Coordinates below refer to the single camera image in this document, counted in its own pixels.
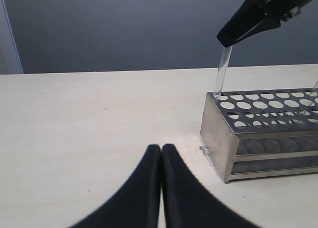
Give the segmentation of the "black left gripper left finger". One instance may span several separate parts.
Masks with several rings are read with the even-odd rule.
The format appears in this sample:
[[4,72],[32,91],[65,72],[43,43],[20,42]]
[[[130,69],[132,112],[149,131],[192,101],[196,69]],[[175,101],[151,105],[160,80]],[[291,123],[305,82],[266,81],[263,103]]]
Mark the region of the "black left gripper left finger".
[[161,150],[149,145],[139,164],[111,198],[74,228],[156,228],[161,193]]

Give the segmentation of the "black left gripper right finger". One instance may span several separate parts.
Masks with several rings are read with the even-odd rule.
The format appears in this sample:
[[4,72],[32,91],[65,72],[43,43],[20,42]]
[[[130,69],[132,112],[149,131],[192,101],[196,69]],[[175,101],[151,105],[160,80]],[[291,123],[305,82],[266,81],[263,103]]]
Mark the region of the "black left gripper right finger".
[[162,192],[167,228],[256,228],[213,196],[192,174],[177,148],[165,144]]

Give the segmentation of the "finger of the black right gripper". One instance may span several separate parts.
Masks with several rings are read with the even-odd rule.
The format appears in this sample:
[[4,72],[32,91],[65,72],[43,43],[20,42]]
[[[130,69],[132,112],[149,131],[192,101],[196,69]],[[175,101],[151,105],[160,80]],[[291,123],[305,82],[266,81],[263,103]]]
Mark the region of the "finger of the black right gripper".
[[235,40],[235,44],[255,34],[276,29],[279,27],[281,27],[280,20],[274,19],[269,16],[258,19],[244,19],[240,21],[238,29],[236,29],[236,32],[238,33],[238,38]]
[[245,0],[237,12],[222,27],[217,34],[217,39],[223,46],[235,45],[239,34],[236,32],[240,21],[252,18],[264,18],[265,11],[261,7],[260,0]]

